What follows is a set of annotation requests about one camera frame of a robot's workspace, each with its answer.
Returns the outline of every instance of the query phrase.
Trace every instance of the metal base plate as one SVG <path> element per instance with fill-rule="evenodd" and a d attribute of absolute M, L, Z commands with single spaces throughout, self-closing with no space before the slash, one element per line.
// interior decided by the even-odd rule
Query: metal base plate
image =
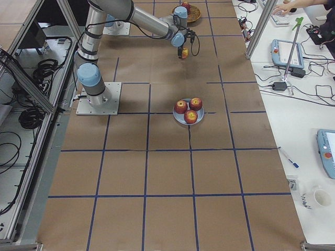
<path fill-rule="evenodd" d="M 105 27 L 103 34 L 111 36 L 129 36 L 129 32 L 130 32 L 130 23 L 125 22 L 124 26 L 116 31 L 111 31 Z"/>
<path fill-rule="evenodd" d="M 82 98 L 79 100 L 76 112 L 77 115 L 117 115 L 122 83 L 105 82 L 105 85 L 111 93 L 111 100 L 100 107 L 93 107 L 86 98 Z M 85 89 L 83 89 L 81 95 L 87 95 Z"/>

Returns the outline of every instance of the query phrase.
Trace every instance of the red emergency stop button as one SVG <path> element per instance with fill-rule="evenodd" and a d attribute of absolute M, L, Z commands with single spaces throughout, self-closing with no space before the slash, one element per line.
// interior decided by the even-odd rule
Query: red emergency stop button
<path fill-rule="evenodd" d="M 325 153 L 324 156 L 325 156 L 326 158 L 332 158 L 333 155 L 331 155 L 331 153 Z"/>

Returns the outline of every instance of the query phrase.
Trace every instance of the blue joint cap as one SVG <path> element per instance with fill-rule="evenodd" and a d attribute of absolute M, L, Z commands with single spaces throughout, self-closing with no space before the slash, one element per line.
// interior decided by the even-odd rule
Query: blue joint cap
<path fill-rule="evenodd" d="M 175 47 L 182 46 L 184 42 L 185 42 L 185 38 L 181 32 L 178 32 L 171 40 L 171 44 Z"/>
<path fill-rule="evenodd" d="M 105 27 L 111 27 L 111 26 L 113 26 L 114 22 L 109 22 L 109 21 L 114 21 L 114 20 L 115 20 L 115 17 L 113 17 L 110 14 L 107 14 L 106 22 L 108 22 L 108 23 L 105 24 Z"/>
<path fill-rule="evenodd" d="M 187 9 L 183 6 L 178 6 L 176 9 L 174 9 L 174 14 L 180 18 L 187 18 Z"/>
<path fill-rule="evenodd" d="M 101 79 L 98 66 L 92 63 L 82 64 L 77 70 L 77 76 L 79 81 L 88 87 L 96 86 Z"/>

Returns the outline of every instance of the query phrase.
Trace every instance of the white table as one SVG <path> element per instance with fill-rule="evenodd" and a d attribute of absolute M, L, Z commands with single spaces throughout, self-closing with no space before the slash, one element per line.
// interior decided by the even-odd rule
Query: white table
<path fill-rule="evenodd" d="M 232 1 L 234 5 L 241 2 L 238 0 Z M 250 4 L 243 4 L 248 10 L 254 7 Z M 245 16 L 245 12 L 235 7 L 237 17 Z M 263 8 L 259 8 L 248 13 L 247 19 L 256 27 Z M 273 65 L 270 54 L 270 44 L 273 39 L 281 39 L 293 41 L 295 30 L 295 19 L 303 17 L 303 23 L 300 28 L 297 42 L 306 40 L 309 36 L 306 28 L 303 25 L 310 24 L 308 16 L 303 9 L 298 9 L 297 12 L 289 14 L 291 25 L 289 27 L 275 27 L 270 21 L 266 26 L 263 35 L 259 41 L 253 56 L 251 57 L 254 72 L 261 78 L 265 79 L 269 76 L 277 75 L 277 69 L 264 69 L 265 65 Z M 319 50 L 318 45 L 314 45 L 311 39 L 303 43 L 303 46 L 308 54 L 324 55 L 327 58 L 332 56 L 325 48 Z M 308 61 L 305 61 L 306 73 L 308 70 Z M 317 72 L 321 72 L 321 68 L 313 67 Z M 329 70 L 335 73 L 335 64 L 330 64 Z M 298 87 L 304 92 L 315 94 L 316 85 L 330 85 L 335 92 L 334 75 L 325 71 L 322 77 L 312 73 L 304 78 L 292 77 L 288 75 L 292 85 Z M 272 77 L 269 81 L 263 82 L 257 78 L 258 84 L 270 85 L 270 81 L 281 82 L 280 77 Z M 290 96 L 288 88 L 282 95 Z M 261 88 L 273 92 L 271 88 Z M 330 94 L 330 89 L 320 87 L 318 91 L 322 94 Z M 311 244 L 335 244 L 335 180 L 328 178 L 323 169 L 320 155 L 318 153 L 318 144 L 316 141 L 316 133 L 318 129 L 335 130 L 335 107 L 326 107 L 312 104 L 306 101 L 296 100 L 292 98 L 281 97 L 276 94 L 261 92 L 263 102 L 266 108 L 267 115 L 272 127 L 272 131 L 276 140 L 277 146 L 281 146 L 289 156 L 299 164 L 299 168 L 295 168 L 287 158 L 281 154 L 281 160 L 287 176 L 297 177 L 299 191 L 292 191 L 292 196 L 295 202 L 297 214 L 303 228 L 306 241 Z M 311 101 L 321 102 L 317 98 L 306 96 L 297 90 L 294 90 L 294 97 L 303 98 Z M 306 209 L 302 205 L 300 194 L 310 190 L 313 186 L 320 185 L 332 197 L 332 205 L 322 209 Z"/>

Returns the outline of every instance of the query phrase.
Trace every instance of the robotic arm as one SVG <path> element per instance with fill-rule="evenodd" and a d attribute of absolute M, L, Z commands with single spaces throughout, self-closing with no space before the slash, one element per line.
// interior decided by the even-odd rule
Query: robotic arm
<path fill-rule="evenodd" d="M 158 19 L 136 7 L 132 0 L 88 0 L 88 3 L 90 10 L 75 65 L 78 79 L 87 93 L 87 101 L 93 107 L 101 107 L 111 98 L 97 67 L 98 48 L 107 14 L 112 15 L 116 21 L 129 21 L 170 40 L 178 48 L 179 58 L 183 58 L 186 38 L 191 33 L 192 42 L 195 37 L 195 33 L 187 29 L 187 9 L 182 6 L 177 7 L 173 14 Z"/>
<path fill-rule="evenodd" d="M 183 48 L 187 35 L 187 10 L 177 7 L 174 14 L 158 19 L 144 10 L 136 7 L 132 0 L 88 0 L 90 10 L 88 13 L 83 42 L 79 49 L 79 55 L 89 61 L 97 60 L 97 51 L 103 34 L 107 14 L 117 20 L 129 21 L 139 27 L 148 30 L 162 38 L 171 41 L 171 44 Z"/>

